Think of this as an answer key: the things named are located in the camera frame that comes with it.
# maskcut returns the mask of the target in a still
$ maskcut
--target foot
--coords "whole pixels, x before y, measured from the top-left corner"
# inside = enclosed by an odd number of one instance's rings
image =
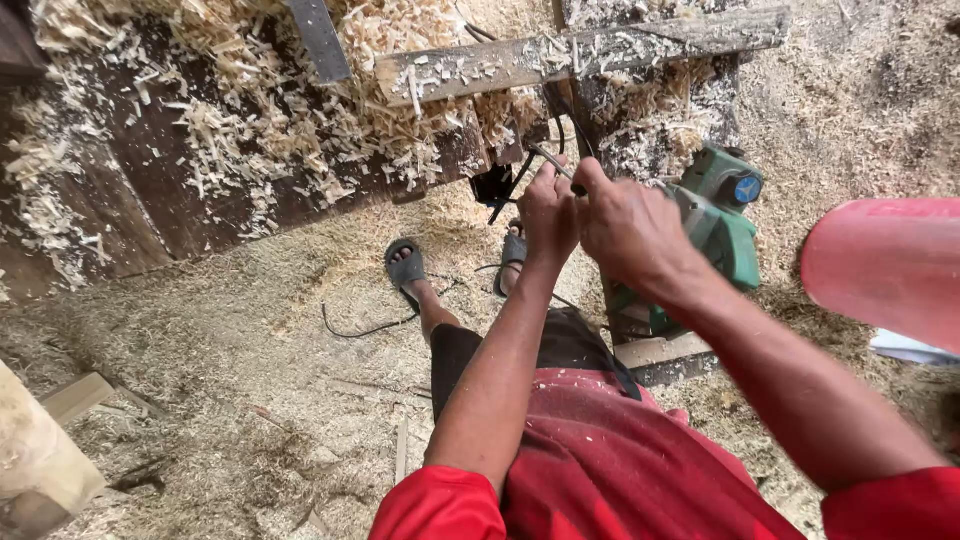
[[[526,238],[526,234],[520,227],[511,227],[510,234]],[[503,294],[510,296],[510,291],[514,290],[516,280],[520,277],[520,270],[523,270],[522,262],[514,260],[507,263],[507,266],[503,269],[503,275],[500,277],[500,290],[503,291]]]
[[[396,264],[405,258],[410,257],[410,254],[413,252],[408,248],[401,249],[398,253],[394,254],[391,258],[390,263]],[[409,282],[404,282],[401,285],[403,290],[414,297],[420,305],[423,305],[423,301],[432,297],[437,296],[437,292],[433,290],[433,286],[430,285],[430,282],[427,280],[410,280]]]

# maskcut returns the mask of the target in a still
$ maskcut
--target sawdust-covered floor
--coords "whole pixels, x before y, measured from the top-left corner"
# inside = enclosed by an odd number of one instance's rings
[[[811,305],[796,262],[809,228],[844,201],[960,196],[960,37],[945,30],[960,11],[950,0],[789,3],[788,45],[741,69],[741,146],[769,175],[750,215],[764,281],[756,300],[946,449],[943,403],[960,392],[960,375],[869,354],[871,330]],[[498,6],[477,21],[505,37],[549,25],[548,2]],[[36,395],[96,369],[169,413],[144,417],[113,398],[69,426],[109,480],[155,460],[158,473],[98,499],[59,537],[364,537],[394,481],[404,414],[407,468],[422,463],[431,412],[408,389],[429,383],[428,351],[416,324],[336,338],[322,306],[338,331],[405,317],[381,263],[383,248],[403,235],[422,246],[438,287],[456,283],[444,296],[450,309],[484,331],[499,302],[492,276],[473,269],[498,261],[506,223],[487,227],[487,216],[466,184],[454,184],[413,205],[367,209],[0,313],[0,355]],[[558,293],[599,312],[598,272],[579,251]],[[665,406],[687,408],[695,428],[743,459],[800,530],[822,534],[821,494],[722,373],[654,393]]]

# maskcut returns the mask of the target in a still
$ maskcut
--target black sandal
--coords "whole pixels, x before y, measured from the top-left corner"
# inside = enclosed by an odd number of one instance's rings
[[[394,255],[400,253],[400,250],[407,248],[410,250],[410,257],[390,263]],[[403,290],[403,284],[412,280],[425,280],[426,274],[423,272],[423,256],[420,248],[406,238],[401,238],[390,244],[386,253],[383,255],[383,263],[387,266],[387,275],[393,282],[396,290],[400,291],[403,298],[407,299],[407,304],[413,309],[414,313],[420,315],[420,304],[407,291]]]
[[[503,271],[506,269],[507,264],[511,262],[519,262],[522,264],[527,259],[527,241],[520,237],[520,235],[523,234],[523,224],[519,219],[514,219],[510,222],[510,227],[517,227],[519,233],[507,233],[507,235],[503,237],[503,255],[500,256],[500,269],[497,270],[496,277],[493,278],[493,294],[500,298],[507,298],[507,295],[504,294],[500,288],[500,278],[503,276]]]

